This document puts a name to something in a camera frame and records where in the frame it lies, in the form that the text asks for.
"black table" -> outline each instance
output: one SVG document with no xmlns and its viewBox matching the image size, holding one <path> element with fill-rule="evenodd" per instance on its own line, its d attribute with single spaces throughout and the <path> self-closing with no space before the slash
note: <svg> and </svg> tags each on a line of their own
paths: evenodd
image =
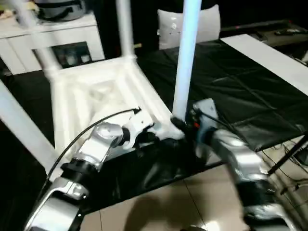
<svg viewBox="0 0 308 231">
<path fill-rule="evenodd" d="M 173 103 L 177 57 L 178 49 L 169 49 L 138 58 L 141 69 L 169 109 Z M 43 72 L 14 76 L 6 85 L 53 144 L 50 85 Z M 189 107 L 204 98 L 215 101 L 220 119 L 232 126 L 255 151 L 298 137 L 308 130 L 308 97 L 222 41 L 196 46 Z M 17 182 L 5 195 L 6 208 L 10 208 L 11 213 L 2 217 L 0 225 L 5 230 L 19 230 L 42 186 L 45 172 L 10 131 L 4 125 L 1 128 L 6 149 L 11 148 L 14 153 L 6 155 L 4 163 L 10 170 L 3 174 L 11 174 Z M 186 140 L 168 139 L 122 155 L 104 164 L 98 179 L 101 184 L 97 185 L 85 213 L 219 164 L 207 166 L 200 162 Z M 31 190 L 20 193 L 18 188 Z M 7 222 L 16 220 L 16 216 L 20 223 Z"/>
</svg>

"white pole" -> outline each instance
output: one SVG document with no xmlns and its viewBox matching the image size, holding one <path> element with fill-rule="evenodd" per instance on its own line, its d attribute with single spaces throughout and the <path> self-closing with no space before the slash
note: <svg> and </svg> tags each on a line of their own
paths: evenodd
<svg viewBox="0 0 308 231">
<path fill-rule="evenodd" d="M 47 77 L 52 76 L 52 72 L 60 69 L 60 66 L 54 57 L 51 49 L 45 45 L 45 41 L 40 39 L 36 18 L 33 13 L 26 9 L 25 0 L 11 0 L 13 7 L 17 10 L 18 16 L 22 19 L 22 23 L 27 27 L 28 32 L 31 36 L 32 42 L 38 48 L 38 56 L 42 61 L 44 72 L 48 75 Z"/>
<path fill-rule="evenodd" d="M 185 121 L 202 0 L 185 0 L 172 114 Z"/>
<path fill-rule="evenodd" d="M 48 173 L 59 155 L 2 81 L 0 81 L 0 119 Z"/>
<path fill-rule="evenodd" d="M 130 0 L 116 0 L 122 56 L 134 55 Z"/>
</svg>

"black joint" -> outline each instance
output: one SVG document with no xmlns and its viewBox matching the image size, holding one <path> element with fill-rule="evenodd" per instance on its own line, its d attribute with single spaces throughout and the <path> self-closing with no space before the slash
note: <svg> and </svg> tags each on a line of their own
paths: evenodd
<svg viewBox="0 0 308 231">
<path fill-rule="evenodd" d="M 87 189 L 91 188 L 98 175 L 97 169 L 84 160 L 72 159 L 71 162 L 63 164 L 61 169 L 63 170 L 61 177 L 79 183 Z"/>
<path fill-rule="evenodd" d="M 122 130 L 123 130 L 123 139 L 119 143 L 120 146 L 123 145 L 125 141 L 129 141 L 129 139 L 130 139 L 129 130 L 125 127 L 122 127 Z"/>
<path fill-rule="evenodd" d="M 239 183 L 236 188 L 244 207 L 276 203 L 275 190 L 267 180 Z"/>
</svg>

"white cushion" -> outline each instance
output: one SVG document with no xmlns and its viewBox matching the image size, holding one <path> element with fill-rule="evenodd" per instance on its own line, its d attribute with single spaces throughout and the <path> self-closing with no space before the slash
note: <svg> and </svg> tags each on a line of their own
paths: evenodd
<svg viewBox="0 0 308 231">
<path fill-rule="evenodd" d="M 182 31 L 183 14 L 158 10 L 159 49 L 178 47 Z M 197 42 L 216 40 L 220 32 L 219 7 L 215 5 L 201 10 L 199 16 Z"/>
</svg>

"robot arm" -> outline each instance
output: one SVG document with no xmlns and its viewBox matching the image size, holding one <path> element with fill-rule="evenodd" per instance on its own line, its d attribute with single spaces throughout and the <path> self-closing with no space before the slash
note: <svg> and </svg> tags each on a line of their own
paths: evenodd
<svg viewBox="0 0 308 231">
<path fill-rule="evenodd" d="M 217 117 L 212 100 L 200 101 L 194 109 Z M 217 129 L 216 123 L 205 115 L 200 118 L 197 140 L 205 142 L 226 163 L 243 205 L 244 221 L 253 231 L 298 230 L 277 203 L 261 157 L 245 142 L 230 131 Z"/>
<path fill-rule="evenodd" d="M 25 231 L 79 230 L 84 217 L 80 212 L 82 205 L 110 149 L 120 145 L 123 149 L 131 148 L 137 135 L 152 124 L 150 115 L 140 111 L 123 127 L 106 122 L 95 126 L 72 160 L 62 165 L 62 175 L 36 206 Z"/>
<path fill-rule="evenodd" d="M 195 109 L 217 117 L 213 101 L 197 103 Z M 267 181 L 262 159 L 235 134 L 217 129 L 213 119 L 199 117 L 197 143 L 205 142 L 227 164 L 243 205 L 244 221 L 253 231 L 297 231 L 275 200 L 275 191 Z M 136 137 L 151 126 L 151 117 L 138 112 L 123 127 L 110 123 L 97 125 L 89 138 L 73 155 L 70 163 L 62 166 L 63 174 L 57 178 L 35 208 L 25 231 L 77 231 L 83 220 L 83 203 L 95 185 L 110 149 L 133 146 Z M 189 139 L 194 139 L 190 132 Z"/>
</svg>

